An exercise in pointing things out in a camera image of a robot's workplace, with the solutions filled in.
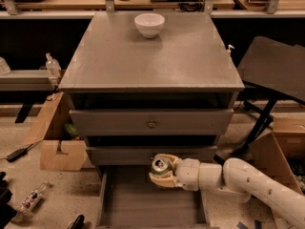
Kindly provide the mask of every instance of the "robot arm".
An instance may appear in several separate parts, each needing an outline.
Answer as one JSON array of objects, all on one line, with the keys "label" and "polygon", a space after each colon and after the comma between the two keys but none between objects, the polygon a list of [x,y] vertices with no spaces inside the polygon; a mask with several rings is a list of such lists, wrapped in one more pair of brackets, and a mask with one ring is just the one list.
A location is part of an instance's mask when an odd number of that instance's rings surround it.
[{"label": "robot arm", "polygon": [[237,202],[246,202],[253,195],[295,228],[305,228],[305,197],[239,158],[227,159],[222,167],[197,159],[157,155],[152,162],[150,178],[161,187],[210,190],[217,196]]}]

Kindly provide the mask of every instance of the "cabinet drawer front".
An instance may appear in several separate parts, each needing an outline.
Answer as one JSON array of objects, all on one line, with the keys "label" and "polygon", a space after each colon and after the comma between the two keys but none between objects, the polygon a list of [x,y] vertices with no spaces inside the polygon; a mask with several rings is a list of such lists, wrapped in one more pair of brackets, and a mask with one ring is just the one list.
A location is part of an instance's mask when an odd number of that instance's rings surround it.
[{"label": "cabinet drawer front", "polygon": [[216,146],[202,147],[87,147],[91,163],[98,165],[152,165],[156,154],[170,154],[180,158],[196,158],[212,162]]},{"label": "cabinet drawer front", "polygon": [[160,189],[146,165],[101,169],[100,210],[95,228],[209,228],[200,191]]},{"label": "cabinet drawer front", "polygon": [[233,110],[72,110],[70,115],[82,136],[223,135]]}]

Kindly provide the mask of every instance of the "drawer handle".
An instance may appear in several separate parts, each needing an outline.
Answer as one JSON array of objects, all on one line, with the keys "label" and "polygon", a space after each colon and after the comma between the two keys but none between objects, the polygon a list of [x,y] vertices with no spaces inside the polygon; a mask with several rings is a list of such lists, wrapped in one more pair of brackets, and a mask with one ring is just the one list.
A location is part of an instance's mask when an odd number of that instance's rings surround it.
[{"label": "drawer handle", "polygon": [[153,128],[156,127],[156,123],[155,123],[153,120],[151,120],[151,121],[148,123],[148,127],[151,128],[151,129],[153,129]]}]

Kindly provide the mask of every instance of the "electronic component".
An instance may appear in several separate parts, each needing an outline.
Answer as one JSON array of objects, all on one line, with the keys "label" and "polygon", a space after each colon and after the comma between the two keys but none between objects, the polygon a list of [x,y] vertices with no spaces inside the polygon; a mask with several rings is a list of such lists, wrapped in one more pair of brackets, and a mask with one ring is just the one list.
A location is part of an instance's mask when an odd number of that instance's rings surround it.
[{"label": "electronic component", "polygon": [[14,162],[19,157],[26,155],[27,152],[27,149],[17,149],[16,151],[12,152],[10,155],[7,156],[7,161]]},{"label": "electronic component", "polygon": [[84,226],[85,217],[83,215],[79,215],[75,222],[73,222],[68,229],[82,229]]}]

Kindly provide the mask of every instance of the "plastic bottle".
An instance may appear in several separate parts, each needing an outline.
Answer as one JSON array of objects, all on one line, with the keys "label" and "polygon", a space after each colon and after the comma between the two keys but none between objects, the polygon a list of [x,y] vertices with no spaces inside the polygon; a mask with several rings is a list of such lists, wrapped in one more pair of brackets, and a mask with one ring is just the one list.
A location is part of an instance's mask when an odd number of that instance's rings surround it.
[{"label": "plastic bottle", "polygon": [[51,187],[51,185],[49,182],[45,181],[39,187],[32,190],[17,209],[18,214],[12,221],[18,222],[24,220],[26,217],[29,217],[31,210],[35,207],[39,200],[45,196],[45,190],[48,187]]},{"label": "plastic bottle", "polygon": [[0,57],[0,74],[9,73],[9,72],[10,72],[10,66],[3,57]]},{"label": "plastic bottle", "polygon": [[46,57],[47,57],[46,68],[49,71],[50,76],[59,78],[61,67],[57,59],[52,58],[49,52],[46,53]]}]

